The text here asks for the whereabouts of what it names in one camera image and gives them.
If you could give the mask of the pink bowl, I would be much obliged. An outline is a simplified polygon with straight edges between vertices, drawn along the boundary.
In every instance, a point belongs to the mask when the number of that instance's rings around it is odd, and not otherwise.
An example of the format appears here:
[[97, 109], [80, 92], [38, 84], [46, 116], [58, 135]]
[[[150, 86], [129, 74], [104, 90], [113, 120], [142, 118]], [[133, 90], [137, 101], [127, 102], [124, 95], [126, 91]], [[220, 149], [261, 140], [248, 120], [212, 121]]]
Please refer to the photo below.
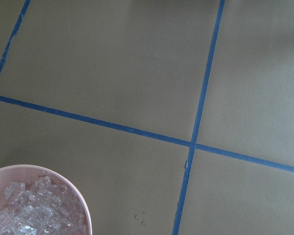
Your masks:
[[24, 182], [27, 185], [31, 185], [39, 177], [43, 176], [49, 176], [52, 179], [52, 182], [65, 184], [75, 192], [83, 205], [85, 216], [84, 224], [87, 229], [87, 234], [91, 235], [93, 233], [91, 215], [87, 203], [81, 192], [72, 182], [70, 182], [64, 176], [42, 166], [18, 164], [0, 168], [0, 209], [3, 208], [3, 206], [6, 204], [4, 191], [5, 188], [10, 184], [10, 182]]

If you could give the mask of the clear ice cubes pile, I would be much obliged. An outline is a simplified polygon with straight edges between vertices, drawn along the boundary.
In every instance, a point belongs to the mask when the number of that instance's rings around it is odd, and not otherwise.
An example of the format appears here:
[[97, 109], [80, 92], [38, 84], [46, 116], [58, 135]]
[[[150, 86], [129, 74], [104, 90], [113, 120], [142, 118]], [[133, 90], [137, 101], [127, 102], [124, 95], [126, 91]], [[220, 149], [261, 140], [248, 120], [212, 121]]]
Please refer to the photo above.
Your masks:
[[33, 184], [11, 182], [0, 207], [0, 235], [86, 235], [78, 195], [66, 184], [43, 176]]

